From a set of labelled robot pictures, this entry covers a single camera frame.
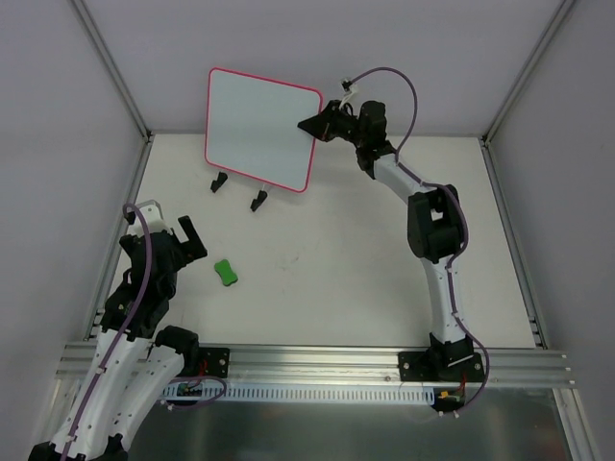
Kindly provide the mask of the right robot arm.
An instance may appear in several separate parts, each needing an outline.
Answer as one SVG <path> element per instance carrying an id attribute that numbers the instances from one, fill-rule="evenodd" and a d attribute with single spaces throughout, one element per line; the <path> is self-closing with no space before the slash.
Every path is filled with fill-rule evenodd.
<path id="1" fill-rule="evenodd" d="M 322 142 L 340 138 L 351 143 L 359 169 L 406 204 L 407 242 L 423 265 L 429 287 L 431 331 L 430 345 L 418 358 L 400 359 L 402 379 L 416 375 L 429 381 L 480 382 L 482 360 L 455 290 L 457 260 L 468 243 L 457 191 L 450 184 L 426 182 L 402 165 L 386 125 L 383 103 L 368 101 L 354 114 L 349 105 L 332 100 L 298 127 Z"/>

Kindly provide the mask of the aluminium frame post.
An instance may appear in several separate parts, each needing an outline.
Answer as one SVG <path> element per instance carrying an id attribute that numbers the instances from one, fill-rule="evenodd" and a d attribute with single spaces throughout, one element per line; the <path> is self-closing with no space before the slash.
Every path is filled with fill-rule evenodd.
<path id="1" fill-rule="evenodd" d="M 513 84 L 505 95 L 503 102 L 498 108 L 487 130 L 482 135 L 481 139 L 485 146 L 489 146 L 491 144 L 504 121 L 515 107 L 518 100 L 521 98 L 525 87 L 529 84 L 529 81 L 536 71 L 539 63 L 544 58 L 558 33 L 571 16 L 577 3 L 578 2 L 576 0 L 564 0 L 558 2 L 553 14 L 545 25 L 539 38 L 532 46 L 528 57 L 524 61 L 524 64 L 513 81 Z"/>
<path id="2" fill-rule="evenodd" d="M 69 0 L 68 4 L 76 14 L 77 20 L 81 24 L 88 41 L 101 62 L 125 110 L 128 112 L 137 132 L 145 142 L 148 142 L 151 137 L 151 130 L 148 128 L 86 1 Z"/>

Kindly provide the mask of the pink framed whiteboard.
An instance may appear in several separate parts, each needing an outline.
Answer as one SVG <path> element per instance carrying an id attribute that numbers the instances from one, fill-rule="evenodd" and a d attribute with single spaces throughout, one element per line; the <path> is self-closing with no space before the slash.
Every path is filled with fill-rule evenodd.
<path id="1" fill-rule="evenodd" d="M 205 161 L 279 188 L 308 188 L 315 139 L 298 124 L 320 112 L 312 87 L 214 67 L 208 75 Z"/>

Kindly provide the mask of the left aluminium frame post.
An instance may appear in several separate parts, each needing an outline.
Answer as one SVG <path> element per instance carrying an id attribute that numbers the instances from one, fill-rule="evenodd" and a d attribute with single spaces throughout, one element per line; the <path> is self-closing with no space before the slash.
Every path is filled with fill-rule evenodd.
<path id="1" fill-rule="evenodd" d="M 68 4 L 76 14 L 77 20 L 81 24 L 88 41 L 101 62 L 125 110 L 128 112 L 137 132 L 145 142 L 148 142 L 151 137 L 151 130 L 148 128 L 86 1 L 69 0 Z"/>

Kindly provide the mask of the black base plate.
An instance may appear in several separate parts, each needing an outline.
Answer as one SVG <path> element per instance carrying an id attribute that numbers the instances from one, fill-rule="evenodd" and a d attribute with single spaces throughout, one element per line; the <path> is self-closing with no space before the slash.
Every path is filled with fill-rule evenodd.
<path id="1" fill-rule="evenodd" d="M 197 362 L 197 376 L 226 378 L 230 368 L 229 348 L 200 347 Z"/>
<path id="2" fill-rule="evenodd" d="M 451 367 L 438 365 L 435 358 L 422 352 L 399 352 L 398 370 L 403 382 L 481 382 L 485 378 L 481 355 L 474 353 L 465 361 Z"/>

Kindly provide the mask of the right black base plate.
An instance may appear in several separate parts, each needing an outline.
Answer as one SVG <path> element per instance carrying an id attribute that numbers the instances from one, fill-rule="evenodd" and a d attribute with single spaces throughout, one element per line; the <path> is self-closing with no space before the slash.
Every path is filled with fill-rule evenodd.
<path id="1" fill-rule="evenodd" d="M 485 378 L 481 355 L 474 353 L 465 361 L 451 367 L 438 365 L 435 358 L 422 352 L 399 352 L 398 370 L 403 382 L 481 382 Z"/>

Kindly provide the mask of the aluminium mounting rail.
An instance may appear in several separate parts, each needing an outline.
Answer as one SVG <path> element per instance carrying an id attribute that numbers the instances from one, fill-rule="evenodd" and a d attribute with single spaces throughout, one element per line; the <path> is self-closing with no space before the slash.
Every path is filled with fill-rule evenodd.
<path id="1" fill-rule="evenodd" d="M 229 345 L 228 380 L 242 383 L 384 385 L 399 383 L 400 348 Z M 565 352 L 492 349 L 491 388 L 574 388 Z"/>

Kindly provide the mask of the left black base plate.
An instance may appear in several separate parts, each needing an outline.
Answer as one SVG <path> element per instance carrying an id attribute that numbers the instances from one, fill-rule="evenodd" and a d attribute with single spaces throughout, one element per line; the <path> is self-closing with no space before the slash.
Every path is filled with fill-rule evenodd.
<path id="1" fill-rule="evenodd" d="M 226 378 L 230 368 L 229 348 L 200 347 L 197 362 L 197 376 Z"/>

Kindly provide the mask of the green whiteboard eraser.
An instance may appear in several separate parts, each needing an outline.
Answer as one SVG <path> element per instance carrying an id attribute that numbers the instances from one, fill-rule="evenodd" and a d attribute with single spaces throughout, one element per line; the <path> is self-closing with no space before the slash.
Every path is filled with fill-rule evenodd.
<path id="1" fill-rule="evenodd" d="M 234 271 L 234 268 L 228 259 L 221 259 L 215 262 L 214 271 L 225 287 L 231 286 L 238 282 L 238 275 Z"/>

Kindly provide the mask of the right aluminium frame post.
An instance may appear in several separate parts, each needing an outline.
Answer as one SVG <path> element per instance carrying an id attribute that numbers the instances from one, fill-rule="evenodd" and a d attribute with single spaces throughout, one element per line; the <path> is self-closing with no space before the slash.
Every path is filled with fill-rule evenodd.
<path id="1" fill-rule="evenodd" d="M 481 139 L 485 146 L 489 146 L 491 144 L 504 121 L 515 107 L 518 100 L 521 98 L 525 87 L 529 84 L 529 81 L 536 71 L 539 63 L 544 58 L 558 33 L 571 16 L 577 3 L 578 2 L 576 0 L 564 0 L 558 2 L 553 14 L 545 25 L 539 38 L 532 46 L 528 57 L 524 61 L 524 64 L 513 81 L 513 84 L 505 95 L 503 102 L 498 108 L 487 130 L 482 135 Z"/>

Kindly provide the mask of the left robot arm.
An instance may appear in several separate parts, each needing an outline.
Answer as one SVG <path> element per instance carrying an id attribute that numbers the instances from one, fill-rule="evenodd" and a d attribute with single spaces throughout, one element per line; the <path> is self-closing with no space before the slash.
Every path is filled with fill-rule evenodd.
<path id="1" fill-rule="evenodd" d="M 127 459 L 163 389 L 199 367 L 197 333 L 158 324 L 176 295 L 179 272 L 207 249 L 187 216 L 178 220 L 185 241 L 150 206 L 125 217 L 134 227 L 119 245 L 130 266 L 105 303 L 94 356 L 64 423 L 32 448 L 32 460 Z"/>

